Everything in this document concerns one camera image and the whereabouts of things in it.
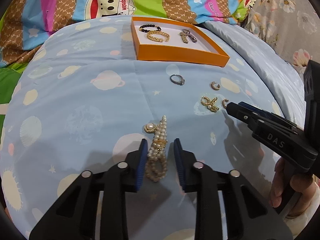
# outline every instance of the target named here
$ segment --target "silver ring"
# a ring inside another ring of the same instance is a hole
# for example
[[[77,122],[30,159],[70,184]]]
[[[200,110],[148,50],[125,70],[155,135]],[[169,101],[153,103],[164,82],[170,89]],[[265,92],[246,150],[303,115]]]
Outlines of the silver ring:
[[[175,80],[172,79],[172,77],[178,77],[178,78],[180,78],[180,81],[175,81]],[[180,75],[171,75],[171,76],[170,76],[170,81],[171,81],[172,83],[175,83],[175,84],[180,85],[180,86],[182,86],[182,85],[184,84],[184,82],[185,82],[185,80],[183,79],[183,77],[180,76]]]

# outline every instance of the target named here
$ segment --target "floral fabric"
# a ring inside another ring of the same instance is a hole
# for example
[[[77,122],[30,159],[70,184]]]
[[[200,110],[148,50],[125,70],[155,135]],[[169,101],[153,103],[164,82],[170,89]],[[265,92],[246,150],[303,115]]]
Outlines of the floral fabric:
[[[301,78],[310,59],[320,62],[320,19],[308,0],[258,0],[244,28],[269,44]]]

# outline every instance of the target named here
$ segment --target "bracelet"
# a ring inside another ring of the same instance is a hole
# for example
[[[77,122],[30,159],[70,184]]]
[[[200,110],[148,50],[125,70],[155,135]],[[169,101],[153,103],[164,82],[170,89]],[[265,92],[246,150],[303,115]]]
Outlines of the bracelet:
[[[146,27],[153,27],[153,28],[157,28],[157,30],[154,30],[154,32],[160,32],[161,28],[159,26],[155,26],[154,24],[145,24],[139,27],[139,31],[142,31],[144,33],[148,33],[151,32],[151,30],[145,30],[144,28]]]
[[[166,37],[165,42],[168,42],[170,39],[170,35],[168,33],[164,33],[161,31],[148,31],[147,38],[151,41],[163,42],[162,38],[157,38],[157,37],[151,36],[151,34],[158,34],[158,35],[162,35],[162,36]]]

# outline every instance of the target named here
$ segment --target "human hand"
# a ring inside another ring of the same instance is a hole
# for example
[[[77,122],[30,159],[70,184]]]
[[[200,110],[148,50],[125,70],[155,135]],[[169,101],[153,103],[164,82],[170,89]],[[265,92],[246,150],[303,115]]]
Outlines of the human hand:
[[[276,173],[273,177],[269,195],[269,204],[274,208],[280,206],[282,200],[284,190],[284,164],[285,159],[280,158],[275,166]],[[288,214],[291,217],[297,217],[310,206],[311,200],[316,193],[317,185],[313,183],[312,175],[296,174],[290,179],[290,186],[295,191],[302,193],[302,196]]]

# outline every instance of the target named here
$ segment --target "pearl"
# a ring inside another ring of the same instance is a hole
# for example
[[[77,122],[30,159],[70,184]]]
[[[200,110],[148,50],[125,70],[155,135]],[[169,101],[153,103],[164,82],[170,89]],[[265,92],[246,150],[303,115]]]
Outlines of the pearl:
[[[147,129],[148,130],[152,130],[152,129],[154,129],[155,128],[155,124],[154,123],[148,123],[147,124]]]

